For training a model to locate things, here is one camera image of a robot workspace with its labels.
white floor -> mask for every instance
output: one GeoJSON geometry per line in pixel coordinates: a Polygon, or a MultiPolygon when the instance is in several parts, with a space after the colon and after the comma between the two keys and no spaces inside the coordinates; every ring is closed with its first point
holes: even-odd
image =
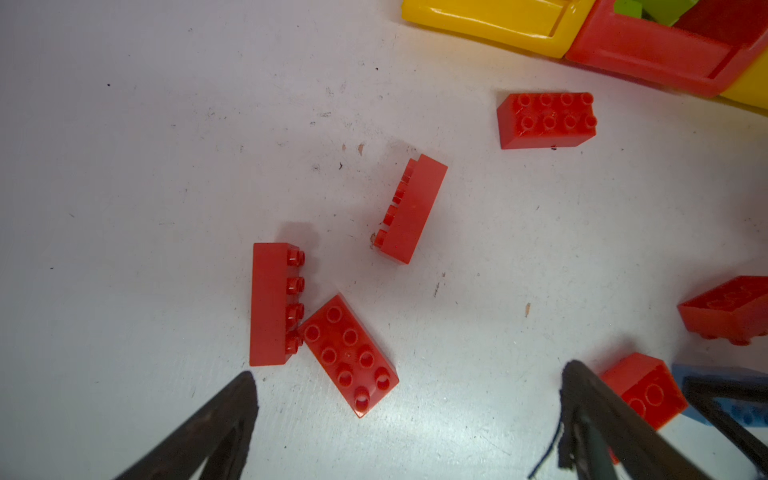
{"type": "MultiPolygon", "coordinates": [[[[305,249],[308,313],[343,293],[400,385],[359,420],[307,348],[253,369],[244,478],[522,478],[569,359],[768,371],[768,339],[704,342],[675,310],[768,274],[766,117],[396,0],[11,0],[0,65],[3,479],[110,478],[248,368],[253,242],[305,249]],[[501,151],[510,91],[592,92],[598,136],[501,151]],[[449,170],[396,266],[369,239],[417,154],[449,170]]],[[[663,434],[754,478],[711,427],[663,434]]]]}

yellow block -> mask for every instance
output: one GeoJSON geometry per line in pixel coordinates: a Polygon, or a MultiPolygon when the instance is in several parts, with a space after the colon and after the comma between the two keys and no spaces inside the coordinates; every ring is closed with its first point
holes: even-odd
{"type": "Polygon", "coordinates": [[[768,108],[768,50],[721,95],[743,104],[768,108]]]}
{"type": "Polygon", "coordinates": [[[409,22],[560,58],[595,0],[404,0],[409,22]]]}

blue lego piece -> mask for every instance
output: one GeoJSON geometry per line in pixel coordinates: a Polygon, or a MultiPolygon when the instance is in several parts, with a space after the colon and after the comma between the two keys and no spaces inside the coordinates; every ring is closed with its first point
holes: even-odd
{"type": "MultiPolygon", "coordinates": [[[[740,367],[694,366],[673,363],[672,376],[681,390],[683,389],[683,381],[689,376],[768,385],[768,374],[740,367]]],[[[725,413],[728,413],[732,419],[744,427],[768,426],[768,404],[719,398],[715,398],[715,402],[719,403],[725,413]]],[[[712,425],[692,406],[685,409],[683,415],[704,425],[712,425]]]]}

scratch mark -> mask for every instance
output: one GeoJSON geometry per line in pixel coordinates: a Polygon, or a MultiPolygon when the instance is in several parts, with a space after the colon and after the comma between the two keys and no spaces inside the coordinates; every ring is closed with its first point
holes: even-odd
{"type": "Polygon", "coordinates": [[[499,450],[500,452],[507,454],[507,456],[510,456],[510,457],[512,456],[512,455],[511,455],[511,453],[509,453],[509,452],[506,452],[506,451],[505,451],[505,450],[503,450],[501,447],[499,447],[498,445],[496,445],[494,442],[491,442],[490,440],[488,440],[486,437],[484,437],[484,436],[480,435],[480,438],[481,438],[481,439],[483,439],[483,440],[485,440],[486,442],[490,443],[491,445],[493,445],[493,447],[494,447],[494,448],[496,448],[497,450],[499,450]]]}

red lego brick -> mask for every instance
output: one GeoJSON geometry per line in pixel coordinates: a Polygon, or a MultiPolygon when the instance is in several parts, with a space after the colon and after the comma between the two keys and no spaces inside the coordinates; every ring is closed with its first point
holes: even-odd
{"type": "Polygon", "coordinates": [[[253,244],[250,299],[250,365],[285,365],[303,341],[296,331],[304,317],[299,267],[304,252],[289,243],[253,244]]]}
{"type": "Polygon", "coordinates": [[[749,345],[752,337],[768,335],[768,276],[737,276],[677,310],[689,332],[749,345]]]}
{"type": "Polygon", "coordinates": [[[726,89],[768,47],[768,2],[699,0],[674,27],[597,0],[565,57],[704,97],[726,89]]]}
{"type": "Polygon", "coordinates": [[[502,150],[575,147],[596,135],[589,93],[512,94],[498,110],[502,150]]]}
{"type": "Polygon", "coordinates": [[[600,378],[654,430],[688,408],[669,369],[654,357],[633,353],[600,378]]]}
{"type": "Polygon", "coordinates": [[[384,216],[383,223],[389,231],[379,230],[374,247],[395,260],[411,263],[446,171],[448,167],[426,155],[419,157],[419,161],[408,160],[392,198],[393,205],[389,205],[384,216]]]}
{"type": "Polygon", "coordinates": [[[307,319],[299,332],[360,418],[400,382],[341,295],[307,319]]]}

